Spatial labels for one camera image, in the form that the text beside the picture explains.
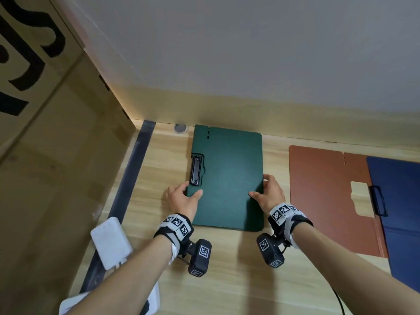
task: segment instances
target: clipboard clip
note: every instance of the clipboard clip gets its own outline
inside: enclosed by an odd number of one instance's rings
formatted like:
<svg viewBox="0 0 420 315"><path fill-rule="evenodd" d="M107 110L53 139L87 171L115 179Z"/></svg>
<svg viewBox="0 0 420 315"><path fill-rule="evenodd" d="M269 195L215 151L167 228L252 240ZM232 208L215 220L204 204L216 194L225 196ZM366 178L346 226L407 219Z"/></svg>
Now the clipboard clip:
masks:
<svg viewBox="0 0 420 315"><path fill-rule="evenodd" d="M189 183L193 186L197 186L197 187L200 186L202 163L203 163L203 155L200 155L200 154L192 155Z"/></svg>

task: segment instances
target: black cable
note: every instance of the black cable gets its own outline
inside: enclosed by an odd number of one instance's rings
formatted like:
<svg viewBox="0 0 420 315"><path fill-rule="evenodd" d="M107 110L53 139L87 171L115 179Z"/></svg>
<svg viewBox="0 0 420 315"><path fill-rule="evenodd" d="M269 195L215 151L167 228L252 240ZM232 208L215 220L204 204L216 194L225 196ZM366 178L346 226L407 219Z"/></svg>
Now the black cable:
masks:
<svg viewBox="0 0 420 315"><path fill-rule="evenodd" d="M339 300L340 303L340 307L341 307L341 312L343 313L343 315L346 315L346 313L344 313L344 307L343 304L341 303L341 299L339 297L339 295L337 294L337 292L333 289L333 287L331 286L331 289L333 290L334 294L337 296L337 299Z"/></svg>

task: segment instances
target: desk surface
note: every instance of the desk surface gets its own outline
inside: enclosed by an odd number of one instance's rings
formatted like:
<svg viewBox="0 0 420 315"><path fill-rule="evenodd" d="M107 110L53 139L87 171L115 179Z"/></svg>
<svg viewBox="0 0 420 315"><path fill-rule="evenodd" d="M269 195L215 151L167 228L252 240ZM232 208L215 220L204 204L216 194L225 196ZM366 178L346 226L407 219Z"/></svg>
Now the desk surface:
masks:
<svg viewBox="0 0 420 315"><path fill-rule="evenodd" d="M142 121L134 123L139 130ZM171 124L156 124L122 224L134 248L144 247L159 223L170 213L164 198L168 185L188 180L193 135L194 127L179 135L173 132ZM108 216L136 137L137 134L133 137L98 223ZM290 145L420 161L420 152L263 135L264 172L276 177L284 190L286 201L290 201ZM260 256L255 243L259 232L200 226L195 230L192 240L205 238L213 245L209 270L203 278L195 278L187 273L187 265L181 261L168 267L159 280L159 314L341 313L330 286L299 250L287 249L285 264L274 270L265 265ZM70 296L78 294L94 250L90 243ZM362 257L389 272L386 258Z"/></svg>

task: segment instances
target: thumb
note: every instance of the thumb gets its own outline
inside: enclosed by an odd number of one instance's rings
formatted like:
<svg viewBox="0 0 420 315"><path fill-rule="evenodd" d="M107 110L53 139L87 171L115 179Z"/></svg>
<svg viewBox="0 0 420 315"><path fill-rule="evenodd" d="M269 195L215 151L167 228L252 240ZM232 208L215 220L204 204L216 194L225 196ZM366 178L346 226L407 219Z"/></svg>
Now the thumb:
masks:
<svg viewBox="0 0 420 315"><path fill-rule="evenodd" d="M253 198L254 200L259 200L259 198L260 198L260 196L262 196L259 192L257 192L257 191L250 191L250 192L248 192L248 194L249 194L249 196L251 197L251 198Z"/></svg>
<svg viewBox="0 0 420 315"><path fill-rule="evenodd" d="M200 190L196 191L191 197L198 201L198 200L200 200L202 195L203 195L203 189L200 189Z"/></svg>

